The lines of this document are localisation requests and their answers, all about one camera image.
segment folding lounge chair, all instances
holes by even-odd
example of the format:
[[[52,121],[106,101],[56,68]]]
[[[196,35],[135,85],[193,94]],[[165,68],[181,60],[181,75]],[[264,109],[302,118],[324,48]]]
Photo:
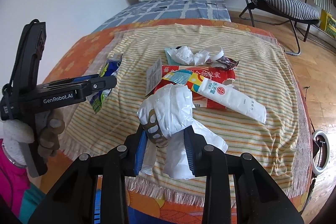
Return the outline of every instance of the folding lounge chair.
[[[306,33],[303,39],[303,41],[306,42],[310,25],[317,24],[319,22],[319,13],[317,9],[299,0],[251,0],[250,3],[248,2],[248,0],[245,0],[245,1],[246,1],[246,7],[241,12],[239,17],[242,19],[251,20],[253,27],[255,27],[254,21],[259,21],[259,20],[254,20],[253,15],[252,15],[253,9],[263,10],[273,15],[281,16],[281,17],[288,19],[287,21],[282,22],[282,23],[272,23],[272,25],[281,25],[288,21],[291,23],[293,31],[294,31],[296,43],[298,46],[298,52],[286,51],[286,54],[289,54],[289,55],[298,56],[301,53],[299,40],[297,37],[297,33],[295,31],[296,24],[298,22],[308,24],[307,30],[306,30]],[[242,17],[242,15],[246,12],[246,10],[249,11],[250,18]]]

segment glove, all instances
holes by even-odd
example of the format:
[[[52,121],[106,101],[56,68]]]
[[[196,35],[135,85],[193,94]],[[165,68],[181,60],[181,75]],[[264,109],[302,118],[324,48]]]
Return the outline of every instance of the glove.
[[[58,135],[65,129],[63,113],[60,109],[46,111],[35,115],[38,135],[38,153],[47,161],[49,156],[55,156],[59,149]],[[32,128],[19,120],[3,122],[3,146],[9,160],[18,165],[26,166],[19,143],[32,143],[34,132]]]

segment metal chair leg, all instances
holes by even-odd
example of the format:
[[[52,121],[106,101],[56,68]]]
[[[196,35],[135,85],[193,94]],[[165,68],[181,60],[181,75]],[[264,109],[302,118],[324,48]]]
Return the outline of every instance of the metal chair leg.
[[[306,42],[308,34],[309,34],[310,24],[307,26],[306,34],[304,35],[303,42]]]
[[[291,20],[290,20],[290,22],[291,22],[291,25],[292,25],[292,29],[293,29],[293,32],[294,32],[295,39],[296,39],[296,43],[297,43],[297,47],[298,47],[298,52],[286,51],[286,54],[292,55],[292,56],[298,56],[301,53],[300,43],[299,43],[299,39],[297,38],[297,34],[296,34],[296,30],[295,30],[294,24],[293,24],[293,22]]]
[[[254,24],[254,18],[253,18],[251,9],[249,9],[249,14],[250,14],[250,18],[251,18],[252,26],[255,27],[255,24]]]
[[[245,7],[245,9],[239,14],[239,18],[242,18],[242,15],[244,15],[244,13],[246,12],[247,10],[247,6]]]

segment yellow striped blanket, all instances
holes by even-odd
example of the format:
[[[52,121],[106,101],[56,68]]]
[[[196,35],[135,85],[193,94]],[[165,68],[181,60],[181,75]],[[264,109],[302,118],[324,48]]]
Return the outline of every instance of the yellow striped blanket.
[[[175,24],[126,33],[110,52],[110,55],[123,53],[117,86],[98,114],[88,102],[81,103],[63,135],[86,148],[81,151],[93,155],[106,153],[124,143],[139,125],[137,110],[145,99],[146,70],[159,56],[163,64],[167,64],[164,48],[183,45],[193,52],[221,46],[225,56],[240,60],[234,85],[266,107],[266,124],[229,109],[197,108],[193,116],[226,141],[227,153],[251,153],[286,190],[293,180],[298,137],[297,100],[287,61],[279,46],[228,27]],[[141,174],[136,179],[128,179],[128,189],[172,202],[202,205],[205,178],[171,179],[162,173],[164,162],[163,148],[157,153],[153,175]],[[234,200],[232,180],[230,186]]]

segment blue checkered bed sheet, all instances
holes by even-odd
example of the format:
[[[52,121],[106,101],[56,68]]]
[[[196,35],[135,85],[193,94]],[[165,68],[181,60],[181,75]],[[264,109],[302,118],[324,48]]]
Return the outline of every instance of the blue checkered bed sheet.
[[[153,0],[127,7],[94,32],[119,25],[165,18],[202,18],[231,21],[224,0]]]

